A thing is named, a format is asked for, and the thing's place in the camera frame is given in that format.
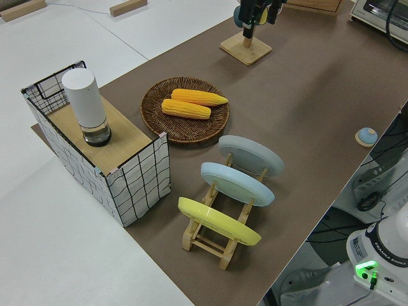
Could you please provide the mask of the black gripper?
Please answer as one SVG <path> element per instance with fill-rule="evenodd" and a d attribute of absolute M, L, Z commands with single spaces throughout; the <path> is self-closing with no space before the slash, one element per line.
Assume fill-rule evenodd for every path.
<path fill-rule="evenodd" d="M 244 37 L 253 37 L 253 26 L 265 23 L 274 24 L 278 14 L 282 10 L 285 1 L 281 0 L 260 0 L 260 1 L 239 1 L 238 6 L 238 26 L 244 28 Z"/>

